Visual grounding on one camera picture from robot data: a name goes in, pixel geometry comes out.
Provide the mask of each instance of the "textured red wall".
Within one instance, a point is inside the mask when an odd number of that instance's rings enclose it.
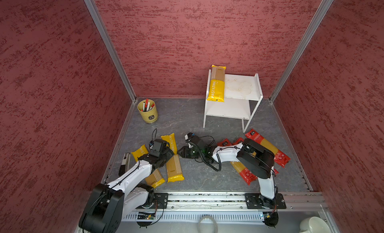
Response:
[[[321,0],[95,0],[138,96],[205,96],[211,64],[269,96]]]
[[[384,229],[383,5],[335,0],[275,101],[345,233]]]
[[[2,232],[73,233],[130,99],[83,0],[0,0]]]

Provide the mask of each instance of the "aluminum frame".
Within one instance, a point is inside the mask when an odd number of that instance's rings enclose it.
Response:
[[[106,170],[104,172],[104,176],[103,176],[103,179],[101,181],[102,184],[105,184],[107,182],[107,179],[108,179],[109,175],[111,175],[113,165],[114,165],[114,163],[116,161],[116,158],[119,155],[119,151],[121,149],[121,145],[122,145],[122,142],[124,140],[125,132],[128,129],[129,122],[131,121],[133,112],[134,112],[134,110],[136,108],[136,103],[137,102],[132,102],[131,106],[129,107],[129,111],[128,111],[127,117],[125,118],[124,124],[122,125],[122,128],[121,128],[118,140],[116,141],[115,147],[113,148],[113,151],[112,151],[112,155],[109,158],[108,166],[107,166],[107,168],[106,168]]]
[[[247,209],[245,193],[255,192],[155,192],[168,193],[166,211],[268,211]],[[321,192],[280,192],[287,208],[279,211],[329,211]]]
[[[319,27],[321,21],[323,20],[325,14],[327,13],[329,7],[333,3],[333,0],[322,0],[318,9],[316,10],[315,14],[313,15],[313,18],[308,25],[308,28],[306,29],[303,37],[301,38],[301,41],[299,45],[296,48],[296,51],[293,53],[291,60],[289,61],[286,69],[284,70],[283,74],[281,75],[281,78],[277,82],[275,89],[272,91],[270,96],[270,101],[273,103],[281,91],[282,87],[284,86],[286,80],[288,79],[289,75],[291,74],[293,68],[295,67],[297,61],[301,57],[302,53],[304,52],[305,48],[307,47],[308,43],[310,42],[312,36],[316,32],[317,28]]]
[[[271,103],[271,107],[272,107],[272,111],[273,111],[273,113],[275,114],[275,117],[276,117],[276,120],[277,120],[277,124],[279,125],[279,128],[280,128],[280,130],[281,130],[281,133],[283,134],[284,140],[285,140],[285,142],[287,143],[288,148],[290,149],[290,151],[293,153],[293,154],[291,155],[291,157],[292,157],[292,159],[294,159],[294,160],[296,161],[297,165],[299,166],[300,172],[301,172],[301,174],[303,175],[303,178],[304,178],[304,180],[305,180],[305,183],[308,185],[308,189],[309,189],[310,191],[313,191],[313,187],[311,186],[310,181],[309,181],[307,175],[305,174],[305,171],[304,171],[304,169],[303,169],[303,166],[301,165],[301,162],[300,162],[300,160],[299,160],[299,158],[298,158],[298,156],[297,156],[297,153],[296,153],[296,151],[295,151],[295,149],[294,149],[294,147],[293,147],[293,145],[292,145],[292,142],[291,142],[291,140],[289,139],[289,136],[288,136],[288,134],[287,134],[287,132],[286,132],[286,130],[285,130],[285,128],[284,128],[283,122],[281,121],[280,116],[279,116],[279,114],[277,113],[277,110],[276,110],[276,108],[275,108],[275,105],[274,105],[273,103]]]
[[[119,59],[118,53],[116,52],[115,47],[113,46],[112,40],[109,37],[109,34],[107,32],[107,29],[103,23],[103,20],[101,19],[101,16],[99,14],[99,11],[96,7],[96,4],[94,0],[84,0],[85,5],[88,8],[89,13],[91,14],[91,17],[96,24],[96,27],[99,31],[99,34],[101,38],[104,41],[105,47],[107,48],[109,55],[112,58],[113,63],[115,64],[115,67],[121,77],[121,80],[129,94],[129,97],[131,98],[132,102],[136,101],[136,94],[133,91],[132,85],[128,79],[128,76],[124,70],[124,67]]]

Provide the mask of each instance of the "white mug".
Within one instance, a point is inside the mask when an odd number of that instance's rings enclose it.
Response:
[[[314,216],[300,223],[300,233],[331,233],[331,230],[325,221]]]

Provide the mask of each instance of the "pencil cup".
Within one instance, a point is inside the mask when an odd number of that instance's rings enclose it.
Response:
[[[147,123],[153,123],[157,120],[157,109],[156,109],[156,104],[153,100],[148,100],[148,104],[152,106],[152,104],[155,104],[155,106],[147,111],[147,112],[144,112],[144,111],[141,111],[143,109],[143,102],[145,103],[146,100],[143,100],[141,101],[138,105],[137,105],[137,109],[139,110],[143,120]]]

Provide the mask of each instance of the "shelf leg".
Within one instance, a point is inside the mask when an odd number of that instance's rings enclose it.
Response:
[[[249,118],[248,123],[247,123],[247,125],[246,125],[245,128],[244,128],[244,123],[243,123],[243,133],[245,133],[245,131],[247,130],[247,128],[248,128],[248,126],[249,126],[249,123],[251,122],[253,116],[255,115],[256,110],[257,110],[257,108],[259,107],[259,104],[260,104],[260,102],[262,101],[262,99],[263,99],[263,97],[261,96],[260,99],[259,99],[259,101],[257,101],[257,104],[256,104],[256,106],[255,106],[255,109],[253,110],[252,115],[251,115],[251,117]]]
[[[207,118],[207,99],[205,99],[205,108],[204,108],[204,123],[203,123],[203,128],[205,128],[205,119]]]

